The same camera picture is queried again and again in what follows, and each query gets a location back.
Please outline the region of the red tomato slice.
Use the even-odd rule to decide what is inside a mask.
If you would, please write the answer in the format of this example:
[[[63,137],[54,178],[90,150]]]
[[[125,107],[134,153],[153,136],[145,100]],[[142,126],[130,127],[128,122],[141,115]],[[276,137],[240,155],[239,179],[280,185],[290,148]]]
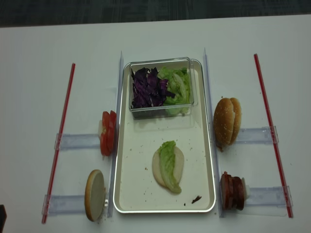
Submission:
[[[110,119],[110,114],[107,111],[103,112],[102,115],[102,123],[103,123],[103,133],[101,134],[100,138],[100,149],[101,149],[101,154],[103,156],[109,156],[110,152],[107,147],[107,134],[108,134],[108,125],[109,125],[109,119]]]
[[[117,119],[117,114],[114,111],[110,111],[110,119],[109,119],[108,134],[107,134],[107,141],[106,141],[109,152],[112,152],[114,148],[116,119]]]

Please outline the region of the green lettuce leaf on bun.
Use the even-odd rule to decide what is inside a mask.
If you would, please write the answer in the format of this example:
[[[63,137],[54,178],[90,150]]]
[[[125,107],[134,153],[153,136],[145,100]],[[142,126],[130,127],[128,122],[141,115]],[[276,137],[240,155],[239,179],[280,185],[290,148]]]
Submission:
[[[160,159],[160,173],[166,187],[171,192],[180,194],[182,189],[173,174],[175,167],[175,145],[175,141],[167,141],[164,142],[158,149]]]

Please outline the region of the green lettuce pieces in box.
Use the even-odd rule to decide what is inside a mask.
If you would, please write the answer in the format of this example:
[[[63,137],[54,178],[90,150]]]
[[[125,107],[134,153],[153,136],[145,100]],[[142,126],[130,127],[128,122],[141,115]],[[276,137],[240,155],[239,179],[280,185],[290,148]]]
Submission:
[[[187,68],[169,69],[163,67],[158,72],[164,106],[190,104],[190,77]]]

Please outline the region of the front red meat patty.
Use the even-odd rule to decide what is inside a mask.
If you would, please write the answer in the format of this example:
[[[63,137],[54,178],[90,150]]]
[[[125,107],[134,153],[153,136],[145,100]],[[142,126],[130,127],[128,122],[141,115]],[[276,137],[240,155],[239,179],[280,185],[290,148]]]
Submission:
[[[233,205],[234,188],[231,175],[226,171],[221,176],[222,189],[222,207],[224,210],[230,210]]]

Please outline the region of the red meat patty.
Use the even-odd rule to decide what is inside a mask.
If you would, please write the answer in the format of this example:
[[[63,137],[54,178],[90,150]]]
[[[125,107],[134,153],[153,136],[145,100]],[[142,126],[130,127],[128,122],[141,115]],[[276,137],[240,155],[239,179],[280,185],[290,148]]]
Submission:
[[[237,178],[237,185],[238,185],[238,200],[237,200],[237,209],[238,210],[243,210],[244,208],[244,200],[245,200],[245,195],[244,195],[244,186],[241,178]]]
[[[233,182],[233,187],[234,187],[234,198],[233,198],[233,204],[232,206],[237,208],[237,200],[238,200],[238,185],[237,185],[237,179],[238,177],[233,177],[232,182]]]
[[[222,189],[222,207],[224,210],[230,210],[233,205],[234,188],[231,175],[226,171],[221,176]]]

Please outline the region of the shredded purple cabbage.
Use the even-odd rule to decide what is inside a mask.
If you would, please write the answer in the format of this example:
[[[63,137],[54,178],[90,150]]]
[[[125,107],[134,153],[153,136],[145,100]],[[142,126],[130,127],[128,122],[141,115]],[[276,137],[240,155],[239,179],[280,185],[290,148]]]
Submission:
[[[160,79],[157,68],[141,68],[131,71],[133,80],[132,108],[163,106],[167,97],[174,99],[175,94],[168,90],[168,80]]]

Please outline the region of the clear plastic salad box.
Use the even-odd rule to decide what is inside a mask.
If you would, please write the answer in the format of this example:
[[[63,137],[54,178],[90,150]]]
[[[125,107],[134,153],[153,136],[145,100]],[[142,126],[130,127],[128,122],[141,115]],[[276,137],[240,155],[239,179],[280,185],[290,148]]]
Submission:
[[[134,119],[175,117],[197,103],[190,58],[131,62],[129,110]]]

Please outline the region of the bottom bun slice on tray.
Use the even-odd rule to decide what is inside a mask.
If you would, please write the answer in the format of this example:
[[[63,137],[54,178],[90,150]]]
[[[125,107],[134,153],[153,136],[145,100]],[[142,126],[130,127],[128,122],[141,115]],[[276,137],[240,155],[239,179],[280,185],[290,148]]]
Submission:
[[[177,183],[179,184],[181,177],[182,177],[183,168],[184,168],[184,154],[177,146],[174,147],[174,153],[175,153],[175,165],[174,165],[173,175]],[[161,185],[162,187],[167,187],[162,179],[161,172],[160,172],[159,149],[153,155],[152,171],[153,171],[153,176],[155,180],[157,181],[157,183]]]

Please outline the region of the right clear long divider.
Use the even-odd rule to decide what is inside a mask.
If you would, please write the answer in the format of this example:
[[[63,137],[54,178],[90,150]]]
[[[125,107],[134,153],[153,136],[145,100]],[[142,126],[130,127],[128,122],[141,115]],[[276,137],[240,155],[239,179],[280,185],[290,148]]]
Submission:
[[[211,151],[213,156],[213,171],[214,171],[214,180],[215,180],[215,189],[216,189],[216,201],[218,203],[218,213],[219,217],[223,218],[225,217],[224,211],[223,211],[223,201],[222,201],[222,191],[221,191],[221,178],[219,173],[219,163],[218,163],[218,156],[217,156],[217,146],[216,146],[216,139],[214,134],[214,127],[213,127],[213,106],[212,106],[212,92],[211,92],[211,83],[210,83],[210,77],[209,77],[209,68],[208,68],[208,58],[206,53],[206,48],[204,48],[203,53],[203,61],[204,61],[204,74],[205,74],[205,80],[204,80],[204,86],[207,93],[207,110],[208,110],[208,126],[209,126],[209,136],[210,136],[210,145],[211,145]]]

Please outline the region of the sesame bun top front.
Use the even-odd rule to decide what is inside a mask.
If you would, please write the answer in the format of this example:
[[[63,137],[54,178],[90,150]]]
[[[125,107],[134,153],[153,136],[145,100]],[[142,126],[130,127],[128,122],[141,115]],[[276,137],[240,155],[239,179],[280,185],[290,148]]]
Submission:
[[[231,142],[235,120],[234,105],[229,98],[221,99],[214,112],[213,127],[217,142],[226,146]]]

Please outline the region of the sesame bun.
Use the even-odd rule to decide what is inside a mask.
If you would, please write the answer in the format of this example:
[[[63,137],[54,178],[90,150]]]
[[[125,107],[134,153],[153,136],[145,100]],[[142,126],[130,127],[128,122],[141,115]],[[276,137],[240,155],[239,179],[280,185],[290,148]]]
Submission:
[[[241,109],[240,102],[237,98],[231,98],[230,100],[233,104],[233,111],[235,113],[233,133],[232,133],[232,137],[230,140],[230,144],[232,145],[236,141],[236,138],[240,131],[240,126],[241,126],[241,121],[242,121],[242,109]]]
[[[231,142],[235,120],[234,105],[229,98],[221,99],[214,112],[213,127],[217,142],[226,146]]]

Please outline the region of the white rectangular tray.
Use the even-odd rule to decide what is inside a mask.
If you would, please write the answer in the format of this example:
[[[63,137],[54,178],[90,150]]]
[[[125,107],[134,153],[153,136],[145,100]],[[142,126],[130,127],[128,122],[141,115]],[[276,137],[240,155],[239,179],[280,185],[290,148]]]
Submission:
[[[201,63],[193,59],[198,103],[187,116],[135,120],[129,110],[130,68],[123,69],[113,202],[120,213],[204,213],[215,205],[212,153]],[[155,151],[175,141],[184,154],[181,193],[160,186],[152,172]],[[184,206],[197,195],[202,198]]]

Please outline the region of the sesame bun top rear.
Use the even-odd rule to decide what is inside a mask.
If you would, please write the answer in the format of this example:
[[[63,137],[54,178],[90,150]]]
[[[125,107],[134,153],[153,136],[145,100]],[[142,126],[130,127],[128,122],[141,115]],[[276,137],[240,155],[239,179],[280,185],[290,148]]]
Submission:
[[[232,145],[236,141],[236,138],[240,131],[240,126],[241,126],[241,121],[242,121],[242,109],[241,109],[240,102],[237,98],[231,98],[230,100],[233,104],[233,111],[235,113],[233,133],[232,133],[232,137],[230,140],[230,144]]]

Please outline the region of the dark food scrap on tray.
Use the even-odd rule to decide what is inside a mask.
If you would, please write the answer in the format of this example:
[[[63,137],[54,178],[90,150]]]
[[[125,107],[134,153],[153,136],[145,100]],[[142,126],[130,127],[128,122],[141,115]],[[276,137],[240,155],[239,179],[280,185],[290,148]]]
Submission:
[[[197,195],[195,198],[193,198],[192,200],[188,200],[187,202],[184,203],[184,206],[188,205],[188,204],[194,204],[195,202],[199,201],[202,198],[202,196]]]

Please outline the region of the upright bun half left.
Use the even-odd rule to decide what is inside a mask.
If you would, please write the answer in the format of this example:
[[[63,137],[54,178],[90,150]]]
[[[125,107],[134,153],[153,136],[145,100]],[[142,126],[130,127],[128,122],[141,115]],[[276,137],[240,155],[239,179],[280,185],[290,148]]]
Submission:
[[[85,211],[87,218],[95,222],[102,214],[105,201],[104,176],[98,169],[91,171],[85,188]]]

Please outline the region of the white patty stand block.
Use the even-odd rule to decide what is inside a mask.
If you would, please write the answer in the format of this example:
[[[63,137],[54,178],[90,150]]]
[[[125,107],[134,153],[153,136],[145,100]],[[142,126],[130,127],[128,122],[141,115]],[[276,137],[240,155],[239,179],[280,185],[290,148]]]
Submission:
[[[243,191],[244,191],[244,201],[246,201],[250,196],[250,187],[246,184],[245,178],[241,178],[243,184]]]

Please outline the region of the left red strip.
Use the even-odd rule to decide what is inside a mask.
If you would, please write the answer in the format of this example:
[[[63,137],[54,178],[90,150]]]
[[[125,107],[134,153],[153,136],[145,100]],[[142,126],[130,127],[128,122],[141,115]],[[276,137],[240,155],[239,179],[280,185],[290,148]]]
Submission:
[[[43,204],[43,214],[42,214],[42,220],[41,220],[42,224],[46,223],[47,217],[48,217],[48,210],[49,210],[50,199],[52,195],[53,181],[54,181],[54,176],[55,176],[55,171],[56,171],[57,161],[58,161],[58,155],[59,155],[59,147],[60,147],[59,145],[61,142],[61,137],[63,134],[64,125],[65,125],[66,114],[67,114],[67,109],[68,109],[68,104],[69,104],[69,97],[70,97],[70,92],[71,92],[71,87],[72,87],[73,77],[74,77],[74,72],[75,72],[75,66],[76,66],[75,63],[71,65],[69,83],[67,87],[67,93],[66,93],[66,98],[64,102],[61,122],[59,126],[59,131],[56,135],[56,142],[54,145],[54,157],[53,157],[51,175],[50,175],[50,180],[49,180],[49,185],[48,185],[48,191],[47,191],[46,197],[44,199],[44,204]]]

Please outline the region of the red strip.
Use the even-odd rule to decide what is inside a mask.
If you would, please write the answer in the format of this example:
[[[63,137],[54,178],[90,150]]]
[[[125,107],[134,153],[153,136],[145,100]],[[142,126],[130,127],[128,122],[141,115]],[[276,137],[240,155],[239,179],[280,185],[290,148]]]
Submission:
[[[60,147],[59,145],[61,142],[61,137],[63,134],[64,125],[65,125],[66,114],[67,114],[67,109],[68,109],[68,104],[69,104],[69,97],[70,97],[70,92],[71,92],[71,87],[72,87],[73,77],[74,77],[74,72],[75,72],[75,66],[76,66],[75,63],[71,65],[69,83],[67,87],[67,93],[66,93],[66,98],[64,102],[61,122],[59,126],[59,131],[56,135],[56,142],[54,145],[54,157],[53,157],[51,175],[50,175],[50,180],[49,180],[49,185],[48,185],[48,191],[47,191],[46,197],[44,199],[44,204],[43,204],[43,214],[42,214],[42,220],[41,220],[42,224],[46,223],[47,217],[48,217],[48,210],[49,210],[50,199],[52,195],[53,181],[54,181],[54,176],[55,176],[55,171],[56,171],[57,161],[58,161],[58,155],[59,155],[59,147]]]
[[[290,196],[288,188],[287,188],[285,174],[284,174],[282,161],[281,161],[281,157],[280,157],[280,151],[279,151],[279,147],[278,147],[278,139],[276,138],[277,137],[276,128],[273,124],[273,120],[272,120],[272,116],[271,116],[271,112],[270,112],[270,107],[269,107],[269,102],[268,102],[268,98],[267,98],[267,94],[266,94],[266,90],[265,90],[264,80],[263,80],[261,67],[260,67],[260,63],[259,63],[259,57],[256,53],[254,54],[254,60],[255,60],[255,65],[256,65],[256,69],[257,69],[257,74],[258,74],[258,78],[259,78],[262,96],[263,96],[263,102],[265,105],[266,115],[267,115],[267,119],[268,119],[268,123],[269,123],[269,128],[270,128],[271,136],[273,139],[273,145],[274,145],[277,167],[278,167],[279,176],[280,176],[282,189],[283,189],[283,194],[284,194],[284,198],[285,198],[285,202],[286,202],[286,209],[287,209],[288,217],[293,218],[294,214],[293,214],[292,204],[291,204],[291,199],[290,199],[291,196]]]

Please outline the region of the right red strip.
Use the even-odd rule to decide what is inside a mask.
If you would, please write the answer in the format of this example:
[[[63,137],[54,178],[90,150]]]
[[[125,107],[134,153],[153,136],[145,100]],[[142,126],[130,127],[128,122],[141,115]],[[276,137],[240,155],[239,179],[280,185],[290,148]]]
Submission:
[[[277,167],[278,167],[279,176],[280,176],[282,189],[283,189],[283,194],[284,194],[284,198],[285,198],[285,202],[286,202],[286,209],[287,209],[288,217],[293,218],[294,214],[293,214],[292,204],[291,204],[291,199],[290,199],[291,196],[290,196],[288,188],[287,188],[285,174],[284,174],[282,161],[281,161],[281,157],[280,157],[280,151],[279,151],[279,147],[278,147],[278,139],[276,138],[277,137],[276,128],[273,124],[273,120],[272,120],[272,116],[271,116],[271,112],[270,112],[270,107],[269,107],[269,102],[268,102],[268,98],[267,98],[267,94],[266,94],[266,90],[265,90],[264,80],[263,80],[261,67],[260,67],[260,63],[259,63],[259,57],[256,53],[254,54],[254,60],[255,60],[255,65],[256,65],[256,69],[257,69],[257,74],[258,74],[258,78],[259,78],[262,96],[263,96],[263,102],[265,105],[266,115],[267,115],[267,119],[268,119],[268,123],[269,123],[269,128],[270,128],[271,136],[273,139],[273,145],[274,145]]]

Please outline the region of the dark object at left edge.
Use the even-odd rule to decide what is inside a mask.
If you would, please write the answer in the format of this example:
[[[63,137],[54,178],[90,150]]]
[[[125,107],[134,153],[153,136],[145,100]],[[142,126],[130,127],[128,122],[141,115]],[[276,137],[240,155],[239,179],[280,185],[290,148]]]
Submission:
[[[7,213],[3,204],[0,205],[0,228],[2,229],[7,219]]]

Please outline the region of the clear rail upper right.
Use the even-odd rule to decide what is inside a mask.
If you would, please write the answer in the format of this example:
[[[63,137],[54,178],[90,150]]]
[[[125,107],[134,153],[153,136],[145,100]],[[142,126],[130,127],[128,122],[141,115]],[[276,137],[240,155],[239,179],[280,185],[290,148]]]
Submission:
[[[279,142],[276,127],[241,128],[236,144],[277,144]]]

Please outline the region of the clear rail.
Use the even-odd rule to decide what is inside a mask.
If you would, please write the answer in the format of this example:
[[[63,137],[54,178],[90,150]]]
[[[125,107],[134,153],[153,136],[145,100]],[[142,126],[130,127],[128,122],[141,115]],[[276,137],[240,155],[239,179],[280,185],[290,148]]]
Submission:
[[[55,139],[55,150],[99,149],[100,140],[97,134],[60,134]]]
[[[42,215],[85,214],[84,195],[45,195]]]
[[[250,187],[250,196],[244,202],[245,206],[276,206],[286,207],[282,186],[275,187]]]
[[[241,128],[236,144],[277,144],[279,142],[276,127]]]

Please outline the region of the clear rail upper left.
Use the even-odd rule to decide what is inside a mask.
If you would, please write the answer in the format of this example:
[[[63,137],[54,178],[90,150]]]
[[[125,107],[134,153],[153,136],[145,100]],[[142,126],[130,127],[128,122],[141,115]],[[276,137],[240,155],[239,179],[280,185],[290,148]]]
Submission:
[[[97,134],[60,134],[55,139],[55,150],[99,149],[100,140]]]

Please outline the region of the clear rail lower left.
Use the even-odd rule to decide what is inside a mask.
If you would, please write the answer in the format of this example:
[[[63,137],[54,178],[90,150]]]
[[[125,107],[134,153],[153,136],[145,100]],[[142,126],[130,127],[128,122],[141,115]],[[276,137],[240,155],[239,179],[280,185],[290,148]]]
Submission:
[[[85,214],[84,195],[45,195],[42,215]]]

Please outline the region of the clear rail lower right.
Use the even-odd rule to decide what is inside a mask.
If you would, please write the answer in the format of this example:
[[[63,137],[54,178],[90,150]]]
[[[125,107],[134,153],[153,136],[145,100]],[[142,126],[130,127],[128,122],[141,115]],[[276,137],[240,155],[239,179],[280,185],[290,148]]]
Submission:
[[[250,196],[244,202],[245,206],[276,206],[286,207],[282,186],[275,187],[250,187]]]

